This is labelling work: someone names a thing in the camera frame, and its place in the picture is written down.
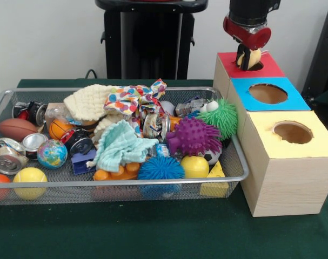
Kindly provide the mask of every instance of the black stand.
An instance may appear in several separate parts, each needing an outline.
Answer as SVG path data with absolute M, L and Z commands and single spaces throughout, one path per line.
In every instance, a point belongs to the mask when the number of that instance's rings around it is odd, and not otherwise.
M 328 14 L 302 96 L 328 129 Z
M 208 0 L 95 0 L 105 10 L 106 65 L 111 79 L 186 79 L 195 19 Z

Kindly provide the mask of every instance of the black can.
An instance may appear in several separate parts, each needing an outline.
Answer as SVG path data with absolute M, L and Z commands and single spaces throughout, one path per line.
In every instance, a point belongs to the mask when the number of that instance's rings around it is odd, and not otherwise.
M 47 104 L 31 101 L 28 106 L 29 121 L 37 126 L 42 126 L 45 123 L 45 112 Z
M 74 128 L 67 131 L 61 138 L 71 155 L 87 154 L 93 147 L 93 141 L 89 138 L 89 132 L 82 128 Z
M 12 108 L 12 117 L 18 118 L 21 115 L 21 113 L 28 110 L 28 105 L 29 104 L 26 104 L 26 103 L 23 103 L 20 101 L 17 102 Z

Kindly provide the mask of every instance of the knitted cream cloth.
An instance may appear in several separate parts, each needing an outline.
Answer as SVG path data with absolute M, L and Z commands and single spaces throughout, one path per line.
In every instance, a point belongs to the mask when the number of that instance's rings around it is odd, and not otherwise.
M 90 85 L 64 99 L 69 112 L 76 120 L 99 120 L 106 115 L 104 103 L 113 86 Z
M 94 130 L 94 137 L 92 138 L 92 141 L 94 144 L 97 144 L 99 142 L 99 139 L 101 138 L 101 135 L 104 133 L 105 129 L 107 129 L 109 126 L 111 126 L 113 123 L 117 123 L 120 120 L 122 120 L 123 115 L 107 115 L 106 118 L 102 119 L 98 126 Z

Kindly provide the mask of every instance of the cable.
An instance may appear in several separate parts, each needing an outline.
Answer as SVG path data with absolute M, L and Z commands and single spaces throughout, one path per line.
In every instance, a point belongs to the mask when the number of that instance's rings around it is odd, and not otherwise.
M 94 78 L 98 78 L 98 77 L 97 77 L 97 73 L 96 73 L 93 69 L 88 70 L 88 72 L 87 72 L 85 78 L 88 78 L 88 76 L 89 76 L 89 74 L 90 74 L 91 72 L 93 73 Z

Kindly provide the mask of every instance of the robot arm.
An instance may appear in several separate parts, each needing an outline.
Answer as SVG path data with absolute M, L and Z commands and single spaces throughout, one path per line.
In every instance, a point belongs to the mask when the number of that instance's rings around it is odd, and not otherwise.
M 267 15 L 278 10 L 280 0 L 230 0 L 230 13 L 224 19 L 224 30 L 240 45 L 237 58 L 244 54 L 240 68 L 247 70 L 250 50 L 264 47 L 271 37 Z

